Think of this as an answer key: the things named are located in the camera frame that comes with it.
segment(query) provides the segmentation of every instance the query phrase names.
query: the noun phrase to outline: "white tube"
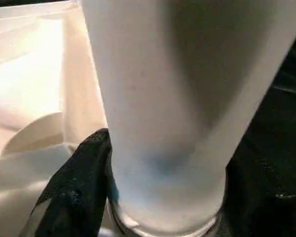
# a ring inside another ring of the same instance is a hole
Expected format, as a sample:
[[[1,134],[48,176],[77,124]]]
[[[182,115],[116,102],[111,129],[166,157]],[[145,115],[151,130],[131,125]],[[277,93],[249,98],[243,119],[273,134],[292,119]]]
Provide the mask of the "white tube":
[[[84,0],[118,207],[191,233],[296,36],[296,0]]]

